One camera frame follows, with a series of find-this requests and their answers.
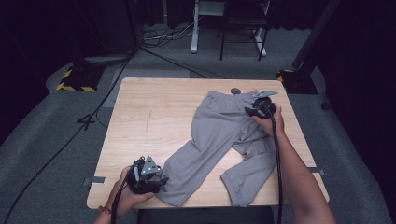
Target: desk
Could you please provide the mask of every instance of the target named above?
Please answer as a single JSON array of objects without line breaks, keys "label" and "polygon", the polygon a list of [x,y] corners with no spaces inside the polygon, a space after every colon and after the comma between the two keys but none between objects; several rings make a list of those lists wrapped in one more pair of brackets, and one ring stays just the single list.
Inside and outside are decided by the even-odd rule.
[{"label": "desk", "polygon": [[[87,205],[96,209],[105,204],[121,169],[132,165],[141,156],[152,156],[157,165],[165,161],[191,139],[190,127],[195,109],[209,91],[230,93],[277,91],[271,98],[282,105],[286,133],[308,167],[316,167],[294,115],[289,98],[280,82],[274,80],[188,79],[188,78],[125,78],[108,126],[95,176],[104,176],[104,184],[92,183]],[[198,190],[183,207],[230,206],[231,201],[220,179],[226,170],[241,162],[243,157],[230,149]],[[314,174],[325,197],[329,200],[321,176]],[[262,186],[251,205],[275,205],[277,200],[276,169]],[[171,207],[153,198],[139,208]]]},{"label": "desk", "polygon": [[[203,0],[195,0],[195,8],[194,8],[194,28],[192,30],[192,39],[191,39],[191,53],[198,52],[198,33],[199,33],[199,16],[222,16],[224,11],[224,2],[211,2],[211,1],[203,1]],[[264,6],[264,10],[268,8],[269,1],[266,1]],[[262,48],[262,29],[259,30],[254,36],[256,40],[257,49],[260,50]],[[262,50],[262,56],[266,56],[267,52],[265,49]]]}]

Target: human arm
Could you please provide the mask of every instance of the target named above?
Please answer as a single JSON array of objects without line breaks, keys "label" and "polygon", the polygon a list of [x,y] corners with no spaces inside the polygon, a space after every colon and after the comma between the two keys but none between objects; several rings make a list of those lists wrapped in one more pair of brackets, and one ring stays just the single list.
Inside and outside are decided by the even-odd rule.
[{"label": "human arm", "polygon": [[[280,105],[276,105],[274,118],[281,160],[282,186],[293,210],[294,223],[336,223],[317,180],[305,166],[285,134]],[[270,119],[258,117],[253,117],[253,119],[263,127],[266,133],[273,136],[273,125]]]},{"label": "human arm", "polygon": [[[120,186],[125,179],[125,176],[128,174],[129,170],[131,169],[130,166],[125,167],[120,175],[120,179],[114,184],[113,189],[108,196],[107,203],[105,205],[106,208],[111,209],[111,205],[114,202],[114,199],[117,195],[117,192],[120,189]],[[126,215],[129,211],[131,211],[138,203],[143,203],[148,201],[154,197],[153,193],[146,193],[146,194],[134,194],[131,192],[129,188],[125,188],[122,191],[120,196],[119,205],[117,208],[117,217],[121,218]],[[102,211],[97,219],[93,222],[93,224],[110,224],[111,223],[111,214],[107,211]]]}]

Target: black chair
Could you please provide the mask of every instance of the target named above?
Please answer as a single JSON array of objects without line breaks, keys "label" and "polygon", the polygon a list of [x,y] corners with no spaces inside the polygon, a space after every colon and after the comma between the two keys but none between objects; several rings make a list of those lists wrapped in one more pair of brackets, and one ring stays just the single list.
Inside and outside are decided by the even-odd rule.
[{"label": "black chair", "polygon": [[[220,60],[222,60],[224,43],[261,43],[259,61],[261,60],[265,39],[271,28],[265,12],[265,2],[263,0],[228,0],[224,4],[224,14],[218,31],[218,37],[219,32],[222,31]],[[260,29],[264,30],[264,35],[258,41],[255,36]],[[227,40],[226,33],[235,30],[254,30],[254,33],[252,32],[249,40]]]}]

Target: gray sweatpants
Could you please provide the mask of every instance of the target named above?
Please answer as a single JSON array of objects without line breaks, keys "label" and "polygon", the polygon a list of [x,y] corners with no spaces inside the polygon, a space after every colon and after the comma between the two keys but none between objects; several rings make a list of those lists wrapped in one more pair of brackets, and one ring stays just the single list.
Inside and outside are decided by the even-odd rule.
[{"label": "gray sweatpants", "polygon": [[254,200],[276,164],[274,140],[245,111],[245,107],[252,107],[252,96],[257,93],[209,92],[192,120],[192,139],[164,164],[162,176],[169,180],[158,198],[180,207],[233,147],[246,157],[221,179],[232,206],[245,207]]}]

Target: white desk leg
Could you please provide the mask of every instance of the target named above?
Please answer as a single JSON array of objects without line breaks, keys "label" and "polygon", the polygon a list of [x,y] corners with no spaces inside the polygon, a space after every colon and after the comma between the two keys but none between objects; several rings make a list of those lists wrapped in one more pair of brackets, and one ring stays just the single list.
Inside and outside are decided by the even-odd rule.
[{"label": "white desk leg", "polygon": [[191,53],[196,53],[198,51],[198,14],[199,14],[199,0],[195,0],[194,13],[194,29],[192,31],[191,40]]},{"label": "white desk leg", "polygon": [[[257,31],[256,35],[254,36],[254,39],[256,40],[256,46],[260,53],[260,49],[262,48],[262,43],[260,43],[260,42],[262,42],[262,28],[260,28]],[[267,52],[265,51],[265,48],[264,48],[262,50],[262,57],[265,57],[266,55],[267,55]]]}]

